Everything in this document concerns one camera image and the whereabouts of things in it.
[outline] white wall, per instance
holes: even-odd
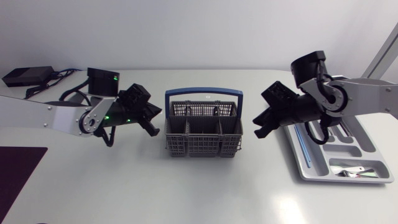
[[[314,50],[330,74],[359,77],[397,9],[396,0],[2,0],[0,77],[43,65],[290,70]]]

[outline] black power adapter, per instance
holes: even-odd
[[[54,69],[51,66],[15,68],[2,78],[8,87],[46,85],[51,80],[51,73]]]

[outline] basket compartment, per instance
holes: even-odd
[[[190,157],[215,157],[220,150],[221,125],[218,117],[188,117],[187,144]]]
[[[187,118],[170,117],[165,122],[167,149],[172,157],[185,157],[187,155]]]
[[[223,140],[221,141],[220,157],[232,158],[241,149],[242,122],[240,119],[220,117]]]

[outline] dark purple mat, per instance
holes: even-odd
[[[46,147],[0,147],[0,223],[45,152]]]

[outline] black cable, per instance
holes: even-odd
[[[102,137],[102,139],[104,139],[106,146],[112,147],[114,142],[115,131],[116,131],[116,126],[112,126],[111,134],[109,134],[110,138],[108,138],[108,134],[106,133],[105,129],[103,127],[100,127],[94,132],[94,135],[97,137]]]
[[[62,95],[61,95],[59,100],[63,101],[69,94],[78,91],[79,89],[83,88],[84,86],[87,86],[87,84],[88,84],[88,80],[86,80],[82,84],[80,84],[80,85],[78,85],[78,86],[76,86],[76,87],[74,87],[74,88],[72,88],[70,90],[65,91],[64,93],[62,93]]]
[[[76,71],[81,71],[81,70],[77,69],[77,68],[68,68],[68,69],[64,69],[64,70],[59,71],[59,72],[51,73],[51,76],[52,76],[51,79],[52,80],[57,80],[56,82],[54,82],[54,83],[52,83],[50,85],[47,82],[44,85],[27,89],[24,99],[27,100],[30,97],[34,96],[34,95],[37,95],[39,93],[42,93],[45,90],[48,90],[49,88],[51,88],[51,87],[55,86],[56,84],[60,83],[64,78],[70,76],[71,74],[75,73]]]
[[[79,90],[76,90],[75,93],[78,93],[78,94],[80,94],[82,97],[84,97],[84,99],[87,101],[87,105],[88,105],[88,106],[91,106],[90,100],[88,99],[88,97],[87,97],[86,94],[82,93],[82,92],[79,91]]]
[[[329,101],[329,103],[334,103],[335,97],[333,95],[329,95],[325,90],[325,86],[323,85],[323,76],[325,74],[323,74],[323,66],[321,65],[320,61],[317,62],[316,70],[317,70],[317,87],[319,92]]]
[[[315,138],[311,132],[310,129],[310,125],[308,122],[304,123],[305,126],[305,130],[307,131],[307,134],[310,136],[310,138],[312,139],[312,141],[314,141],[315,143],[322,145],[325,144],[328,140],[329,140],[329,132],[328,132],[328,127],[324,127],[321,126],[321,130],[322,130],[322,134],[323,134],[323,140],[319,140],[317,138]]]

